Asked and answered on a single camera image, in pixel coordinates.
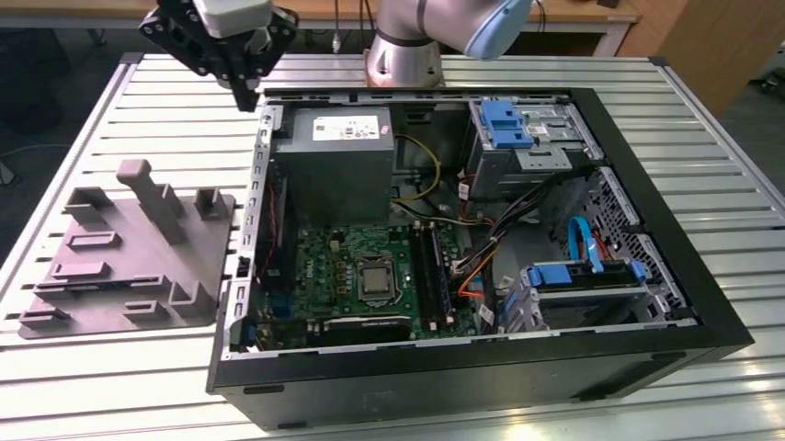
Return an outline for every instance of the power supply label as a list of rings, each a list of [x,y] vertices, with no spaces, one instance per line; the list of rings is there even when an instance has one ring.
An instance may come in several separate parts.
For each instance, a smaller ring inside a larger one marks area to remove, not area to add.
[[[351,141],[379,139],[376,116],[319,117],[313,120],[315,141]]]

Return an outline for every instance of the ram slot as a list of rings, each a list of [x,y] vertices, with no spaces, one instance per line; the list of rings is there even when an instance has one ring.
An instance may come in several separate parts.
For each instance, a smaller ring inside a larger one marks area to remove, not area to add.
[[[435,331],[438,323],[452,323],[444,265],[432,228],[415,226],[408,232],[415,276],[419,321]]]

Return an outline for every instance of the cpu socket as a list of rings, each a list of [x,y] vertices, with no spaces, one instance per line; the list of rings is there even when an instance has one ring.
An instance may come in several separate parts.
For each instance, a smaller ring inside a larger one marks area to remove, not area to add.
[[[372,308],[396,297],[395,265],[388,257],[356,259],[356,297]]]

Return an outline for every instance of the aluminum extrusion table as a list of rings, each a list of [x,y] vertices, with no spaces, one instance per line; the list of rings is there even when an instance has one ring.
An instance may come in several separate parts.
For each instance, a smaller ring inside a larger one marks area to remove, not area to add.
[[[670,68],[645,59],[446,57],[444,73],[455,86],[597,90],[757,343],[619,401],[330,427],[300,436],[567,441],[782,435],[785,200]],[[362,60],[289,55],[264,84],[362,86]],[[256,118],[233,109],[231,94],[211,78],[168,56],[125,57],[0,270],[0,439],[264,435],[204,393],[213,326],[25,341],[14,320],[69,222],[60,212],[69,190],[101,186],[120,196],[127,191],[113,170],[123,159],[145,158],[153,179],[177,191],[217,186],[244,200]],[[235,265],[228,255],[224,273]]]

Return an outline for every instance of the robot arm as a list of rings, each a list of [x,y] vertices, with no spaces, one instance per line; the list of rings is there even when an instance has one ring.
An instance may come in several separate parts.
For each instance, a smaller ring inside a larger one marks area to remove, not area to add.
[[[197,75],[213,74],[252,112],[268,76],[296,37],[296,14],[271,0],[159,0],[139,30]]]
[[[196,74],[213,74],[252,112],[255,88],[296,34],[296,14],[272,0],[157,0],[143,35]],[[442,82],[438,42],[470,57],[502,55],[520,33],[531,0],[382,0],[367,58],[371,85],[428,87]]]
[[[531,0],[383,0],[366,60],[371,85],[442,83],[439,45],[479,60],[498,58],[520,34]]]

